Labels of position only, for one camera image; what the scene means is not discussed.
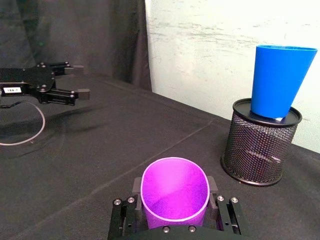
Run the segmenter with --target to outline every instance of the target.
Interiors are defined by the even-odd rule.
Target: purple plastic cup
[[[209,196],[206,174],[184,158],[159,159],[142,175],[141,199],[149,229],[168,225],[202,226]]]

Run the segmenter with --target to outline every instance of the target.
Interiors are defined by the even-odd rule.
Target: blue cup
[[[316,53],[317,49],[308,47],[257,46],[251,111],[266,118],[284,118]]]

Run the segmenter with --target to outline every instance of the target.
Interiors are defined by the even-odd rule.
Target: black curtain
[[[0,68],[64,61],[151,90],[144,0],[0,0]]]

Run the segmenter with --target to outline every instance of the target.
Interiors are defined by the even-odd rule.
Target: bolt
[[[188,230],[189,230],[189,232],[194,233],[197,229],[196,229],[195,226],[191,225],[191,226],[188,227]]]
[[[128,198],[128,203],[132,204],[134,201],[135,201],[134,197],[131,196]]]
[[[162,228],[162,231],[163,231],[165,234],[167,234],[168,232],[170,232],[170,227],[164,226],[164,227]]]
[[[216,199],[218,199],[220,202],[222,202],[223,200],[225,200],[225,198],[223,196],[218,196]]]
[[[235,196],[231,198],[231,201],[232,201],[233,203],[239,202],[238,198],[236,198]]]
[[[120,205],[121,204],[121,199],[117,198],[116,200],[113,201],[114,205]]]

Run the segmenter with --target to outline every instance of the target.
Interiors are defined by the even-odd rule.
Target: black table
[[[89,88],[91,100],[41,105],[45,131],[33,143],[0,147],[0,239],[106,239],[112,200],[129,197],[135,177],[172,156],[196,162],[220,194],[237,196],[255,239],[320,239],[318,153],[292,145],[278,184],[241,184],[220,165],[229,120],[105,77],[78,76],[58,87]],[[18,135],[37,126],[1,127]]]

